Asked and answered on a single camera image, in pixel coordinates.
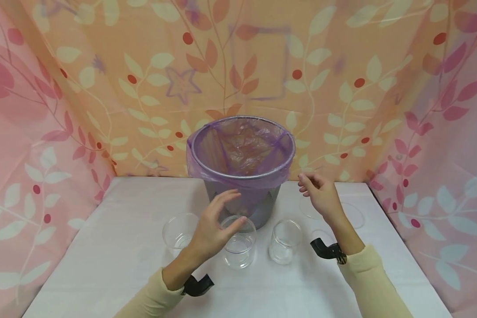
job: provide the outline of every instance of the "clear glass cup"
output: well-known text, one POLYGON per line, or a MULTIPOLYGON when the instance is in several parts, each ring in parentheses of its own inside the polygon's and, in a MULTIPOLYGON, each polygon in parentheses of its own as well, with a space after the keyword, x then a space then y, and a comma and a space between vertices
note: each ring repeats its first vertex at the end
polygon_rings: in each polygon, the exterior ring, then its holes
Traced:
POLYGON ((269 256, 277 264, 290 264, 301 242, 301 227, 293 220, 281 220, 273 227, 269 256))
MULTIPOLYGON (((222 228, 229 227, 242 215, 232 215, 221 222, 222 228)), ((242 269, 248 267, 254 260, 256 243, 256 227, 251 220, 247 220, 242 228, 233 235, 224 247, 224 261, 229 267, 242 269)))
POLYGON ((177 257, 180 251, 189 245, 198 221, 199 218, 195 214, 181 213, 164 224, 163 241, 174 257, 177 257))

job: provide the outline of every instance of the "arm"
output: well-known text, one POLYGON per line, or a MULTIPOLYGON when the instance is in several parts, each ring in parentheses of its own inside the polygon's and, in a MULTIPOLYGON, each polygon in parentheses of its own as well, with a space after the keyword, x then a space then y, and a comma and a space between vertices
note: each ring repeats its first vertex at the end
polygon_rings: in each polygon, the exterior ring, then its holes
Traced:
POLYGON ((382 260, 372 246, 365 246, 346 218, 336 187, 318 174, 299 175, 300 192, 332 228, 347 262, 339 265, 355 293, 363 318, 412 318, 412 314, 390 282, 382 260))
POLYGON ((114 316, 114 318, 160 318, 184 298, 184 284, 192 273, 216 255, 240 230, 246 217, 222 230, 218 216, 225 202, 238 198, 236 190, 216 196, 201 214, 191 243, 168 266, 159 269, 148 283, 114 316))

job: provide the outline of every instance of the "mesh trash can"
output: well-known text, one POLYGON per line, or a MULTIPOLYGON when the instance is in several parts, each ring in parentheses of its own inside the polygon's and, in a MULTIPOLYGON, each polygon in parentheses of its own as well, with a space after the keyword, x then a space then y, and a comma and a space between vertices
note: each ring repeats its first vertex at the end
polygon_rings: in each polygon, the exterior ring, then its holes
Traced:
POLYGON ((229 215, 249 217, 256 228, 272 214, 281 184, 288 180, 295 140, 280 124, 261 117, 235 116, 213 121, 187 140, 189 176, 201 178, 210 200, 226 190, 242 196, 226 204, 229 215))

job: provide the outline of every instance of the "bin rim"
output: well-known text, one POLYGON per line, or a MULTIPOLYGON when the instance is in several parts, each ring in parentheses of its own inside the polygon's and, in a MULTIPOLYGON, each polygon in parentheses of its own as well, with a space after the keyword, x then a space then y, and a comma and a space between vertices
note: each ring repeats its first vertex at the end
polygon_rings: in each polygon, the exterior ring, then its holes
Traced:
POLYGON ((225 117, 225 118, 221 118, 219 120, 216 120, 216 121, 212 121, 211 123, 208 123, 208 124, 205 124, 204 127, 200 128, 194 135, 194 138, 193 138, 193 142, 192 142, 192 147, 191 147, 191 154, 192 154, 192 157, 194 158, 194 160, 198 163, 198 165, 208 171, 209 173, 212 173, 212 174, 217 174, 219 175, 220 177, 225 177, 225 178, 231 178, 231 179, 235 179, 235 180, 251 180, 251 179, 257 179, 257 178, 264 178, 264 177, 268 177, 269 175, 271 174, 275 174, 276 172, 284 169, 292 160, 293 160, 293 157, 295 156, 295 138, 293 137, 293 135, 283 126, 281 126, 280 124, 276 123, 275 121, 272 121, 272 120, 268 120, 267 118, 263 118, 263 117, 258 117, 258 116, 244 116, 244 115, 241 115, 241 116, 231 116, 231 117, 225 117), (202 131, 204 131, 206 128, 208 127, 211 127, 211 124, 215 124, 215 123, 219 123, 221 121, 228 121, 228 120, 234 120, 234 119, 238 119, 238 118, 249 118, 249 119, 254 119, 254 120, 260 120, 260 121, 266 121, 267 123, 269 124, 272 124, 274 126, 277 126, 279 127, 280 129, 286 131, 288 134, 287 136, 290 138, 291 140, 291 154, 289 156, 289 158, 283 162, 279 167, 276 167, 275 169, 267 172, 267 173, 264 173, 264 174, 255 174, 255 175, 231 175, 231 174, 223 174, 223 173, 220 173, 218 171, 215 171, 209 167, 207 167, 206 165, 204 165, 200 160, 199 158, 196 156, 196 153, 195 153, 195 149, 194 149, 194 142, 197 140, 197 138, 199 137, 199 134, 202 133, 202 131))

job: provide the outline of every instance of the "glass beaker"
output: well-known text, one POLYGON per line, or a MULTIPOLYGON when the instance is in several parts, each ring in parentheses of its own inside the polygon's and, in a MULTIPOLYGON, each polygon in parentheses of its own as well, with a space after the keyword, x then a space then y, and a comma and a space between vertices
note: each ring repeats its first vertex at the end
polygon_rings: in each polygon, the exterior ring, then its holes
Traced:
POLYGON ((182 248, 189 245, 199 218, 192 213, 177 214, 163 227, 163 241, 174 257, 180 254, 182 248))
MULTIPOLYGON (((243 216, 231 215, 222 221, 221 227, 227 228, 241 217, 243 216)), ((248 267, 254 260, 255 243, 256 227, 251 220, 247 219, 242 228, 226 243, 224 261, 234 269, 248 267)))
POLYGON ((290 264, 301 242, 301 227, 293 220, 281 220, 273 227, 269 256, 277 264, 290 264))

